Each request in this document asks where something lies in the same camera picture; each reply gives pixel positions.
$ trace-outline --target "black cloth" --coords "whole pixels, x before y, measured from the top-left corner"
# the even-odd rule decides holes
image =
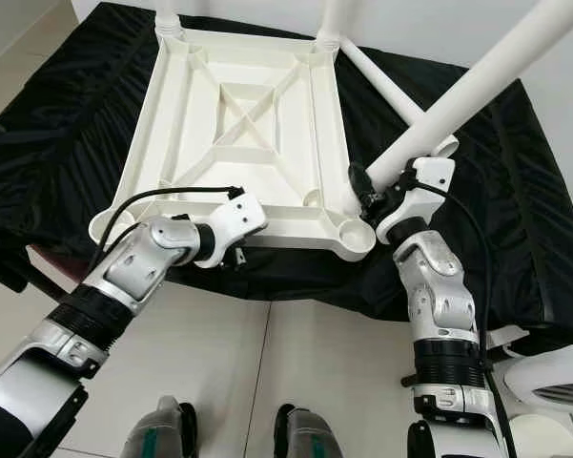
[[[208,17],[185,27],[300,38]],[[365,49],[422,108],[464,73],[453,65]],[[139,115],[157,43],[153,13],[99,5],[0,114],[0,256],[34,243],[88,260],[87,227],[110,206]],[[338,91],[350,158],[367,165],[406,129],[342,53]],[[573,342],[573,207],[520,81],[456,132],[451,191],[473,211],[493,256],[492,326],[516,323]],[[446,202],[439,230],[481,302],[482,259],[472,228]],[[381,320],[406,320],[392,253],[377,245],[348,263],[319,250],[245,250],[239,272],[172,269],[169,279],[257,300],[313,298]]]

